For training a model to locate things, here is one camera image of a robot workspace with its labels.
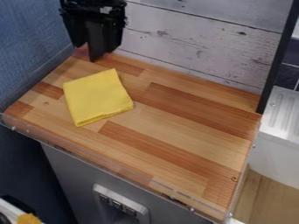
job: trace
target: white wooden wall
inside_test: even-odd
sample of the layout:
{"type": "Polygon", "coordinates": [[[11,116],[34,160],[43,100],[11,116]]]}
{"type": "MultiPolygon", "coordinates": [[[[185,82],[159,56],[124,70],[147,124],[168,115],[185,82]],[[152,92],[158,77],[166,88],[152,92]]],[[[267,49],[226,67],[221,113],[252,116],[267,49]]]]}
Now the white wooden wall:
{"type": "Polygon", "coordinates": [[[292,0],[130,0],[120,54],[260,93],[292,0]]]}

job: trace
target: wooden board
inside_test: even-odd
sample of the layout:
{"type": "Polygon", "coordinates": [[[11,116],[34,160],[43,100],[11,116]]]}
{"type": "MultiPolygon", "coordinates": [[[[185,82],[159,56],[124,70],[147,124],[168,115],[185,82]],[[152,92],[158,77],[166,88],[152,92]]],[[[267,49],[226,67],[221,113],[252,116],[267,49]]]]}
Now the wooden board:
{"type": "Polygon", "coordinates": [[[129,0],[234,24],[282,32],[291,0],[129,0]]]}
{"type": "Polygon", "coordinates": [[[120,53],[255,93],[264,86],[281,37],[135,3],[127,14],[120,53]]]}
{"type": "Polygon", "coordinates": [[[222,221],[259,124],[258,100],[256,94],[118,55],[93,64],[82,49],[5,114],[38,128],[32,135],[222,221]],[[76,128],[62,84],[110,67],[135,109],[76,128]]]}

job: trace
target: white panel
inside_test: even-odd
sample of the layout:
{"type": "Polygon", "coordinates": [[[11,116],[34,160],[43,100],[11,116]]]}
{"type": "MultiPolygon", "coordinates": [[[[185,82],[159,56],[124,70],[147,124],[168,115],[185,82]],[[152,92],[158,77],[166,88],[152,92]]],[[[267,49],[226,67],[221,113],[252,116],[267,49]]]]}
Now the white panel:
{"type": "Polygon", "coordinates": [[[293,39],[299,39],[299,20],[297,20],[295,29],[293,31],[293,35],[292,35],[293,39]]]}
{"type": "Polygon", "coordinates": [[[299,92],[273,88],[261,119],[260,132],[278,137],[282,142],[298,144],[299,148],[299,92]]]}
{"type": "Polygon", "coordinates": [[[299,189],[299,92],[274,87],[254,144],[251,169],[299,189]]]}
{"type": "Polygon", "coordinates": [[[280,34],[130,3],[122,50],[263,88],[280,34]]]}
{"type": "Polygon", "coordinates": [[[284,185],[299,189],[299,147],[258,136],[249,157],[250,169],[284,185]]]}
{"type": "Polygon", "coordinates": [[[273,32],[282,32],[292,0],[130,0],[273,32]]]}

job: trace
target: yellow cloth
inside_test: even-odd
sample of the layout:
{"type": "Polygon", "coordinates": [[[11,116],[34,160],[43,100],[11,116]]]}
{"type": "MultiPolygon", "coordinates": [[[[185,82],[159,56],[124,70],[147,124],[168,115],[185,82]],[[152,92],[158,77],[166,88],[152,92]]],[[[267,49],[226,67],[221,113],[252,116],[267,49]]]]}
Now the yellow cloth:
{"type": "Polygon", "coordinates": [[[63,90],[77,127],[134,107],[115,69],[65,82],[63,90]]]}
{"type": "Polygon", "coordinates": [[[41,221],[33,214],[26,213],[17,217],[17,224],[41,224],[41,221]]]}

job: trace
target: wood grain surface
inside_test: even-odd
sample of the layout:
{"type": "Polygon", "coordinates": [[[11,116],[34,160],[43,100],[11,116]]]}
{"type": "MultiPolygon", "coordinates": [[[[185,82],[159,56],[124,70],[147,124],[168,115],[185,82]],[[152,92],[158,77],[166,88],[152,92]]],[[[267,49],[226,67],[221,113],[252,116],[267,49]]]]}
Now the wood grain surface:
{"type": "Polygon", "coordinates": [[[5,114],[37,128],[36,137],[222,221],[259,125],[259,98],[119,55],[91,63],[82,48],[5,114]],[[135,108],[76,128],[62,84],[111,67],[135,108]]]}

